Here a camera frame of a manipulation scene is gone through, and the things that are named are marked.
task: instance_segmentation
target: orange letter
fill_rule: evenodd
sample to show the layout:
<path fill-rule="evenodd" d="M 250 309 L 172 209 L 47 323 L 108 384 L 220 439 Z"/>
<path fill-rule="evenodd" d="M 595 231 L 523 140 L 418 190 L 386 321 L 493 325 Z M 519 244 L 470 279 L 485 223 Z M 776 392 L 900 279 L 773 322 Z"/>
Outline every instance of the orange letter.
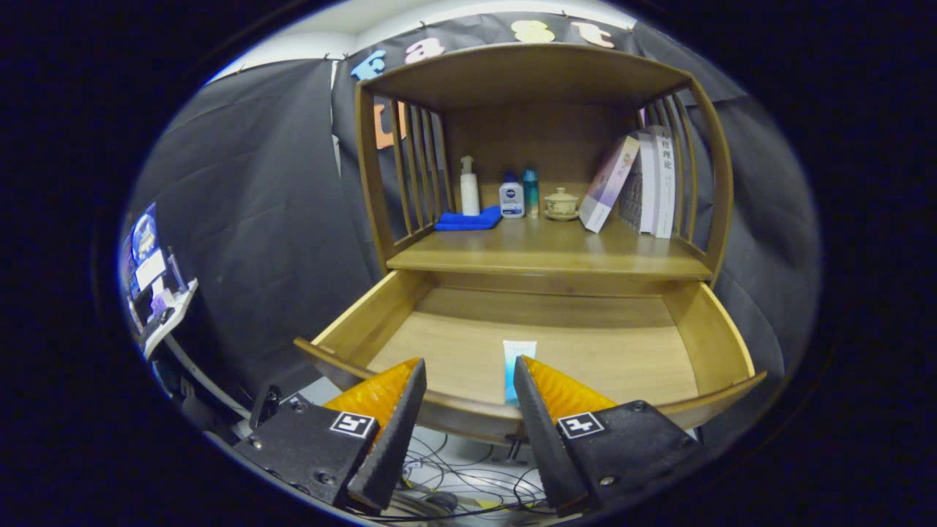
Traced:
<path fill-rule="evenodd" d="M 407 137 L 407 121 L 404 120 L 404 112 L 406 107 L 404 103 L 397 101 L 397 110 L 400 114 L 400 139 Z M 375 143 L 377 143 L 378 150 L 387 148 L 388 146 L 394 144 L 394 135 L 391 132 L 384 132 L 384 129 L 380 126 L 380 115 L 384 113 L 383 104 L 374 105 L 374 137 Z"/>

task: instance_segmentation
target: white pump bottle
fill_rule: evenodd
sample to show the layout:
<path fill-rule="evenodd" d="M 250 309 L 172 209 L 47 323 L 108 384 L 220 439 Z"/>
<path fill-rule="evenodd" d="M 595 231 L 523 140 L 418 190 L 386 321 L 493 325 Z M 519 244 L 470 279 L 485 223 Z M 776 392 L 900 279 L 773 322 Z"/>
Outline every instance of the white pump bottle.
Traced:
<path fill-rule="evenodd" d="M 462 214 L 465 216 L 478 216 L 481 212 L 478 203 L 478 177 L 471 171 L 471 156 L 465 156 L 462 161 Z"/>

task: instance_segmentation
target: shelf board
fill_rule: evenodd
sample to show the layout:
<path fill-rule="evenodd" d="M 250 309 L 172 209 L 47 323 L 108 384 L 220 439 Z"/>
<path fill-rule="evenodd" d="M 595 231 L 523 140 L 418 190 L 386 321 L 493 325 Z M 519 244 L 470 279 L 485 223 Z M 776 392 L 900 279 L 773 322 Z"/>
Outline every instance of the shelf board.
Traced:
<path fill-rule="evenodd" d="M 426 361 L 427 389 L 504 404 L 503 340 L 536 340 L 537 359 L 618 402 L 699 395 L 660 298 L 587 298 L 437 288 L 372 359 L 384 371 Z"/>
<path fill-rule="evenodd" d="M 465 273 L 712 278 L 681 242 L 638 234 L 618 218 L 609 218 L 599 233 L 587 231 L 579 220 L 546 218 L 503 219 L 490 231 L 431 233 L 387 265 Z"/>
<path fill-rule="evenodd" d="M 362 87 L 437 112 L 545 102 L 637 109 L 691 79 L 685 71 L 624 52 L 512 43 L 445 53 L 388 71 Z"/>

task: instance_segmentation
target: blue towel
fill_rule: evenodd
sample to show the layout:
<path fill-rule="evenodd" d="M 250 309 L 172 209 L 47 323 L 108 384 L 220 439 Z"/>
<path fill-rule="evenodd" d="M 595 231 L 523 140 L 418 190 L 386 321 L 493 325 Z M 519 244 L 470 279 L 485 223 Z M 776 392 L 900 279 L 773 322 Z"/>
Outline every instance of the blue towel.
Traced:
<path fill-rule="evenodd" d="M 485 231 L 498 225 L 501 221 L 501 208 L 490 206 L 478 216 L 465 216 L 464 214 L 445 213 L 436 224 L 437 231 Z"/>

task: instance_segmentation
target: open drawer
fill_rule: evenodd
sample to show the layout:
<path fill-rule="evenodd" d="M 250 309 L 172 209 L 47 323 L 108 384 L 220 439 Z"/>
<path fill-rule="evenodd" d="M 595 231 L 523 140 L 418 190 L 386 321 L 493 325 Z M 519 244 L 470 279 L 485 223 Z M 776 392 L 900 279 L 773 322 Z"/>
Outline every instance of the open drawer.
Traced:
<path fill-rule="evenodd" d="M 346 390 L 412 357 L 426 363 L 420 424 L 493 443 L 523 434 L 504 404 L 503 340 L 610 399 L 643 399 L 684 429 L 740 399 L 748 349 L 702 282 L 396 270 L 312 341 L 295 343 Z"/>

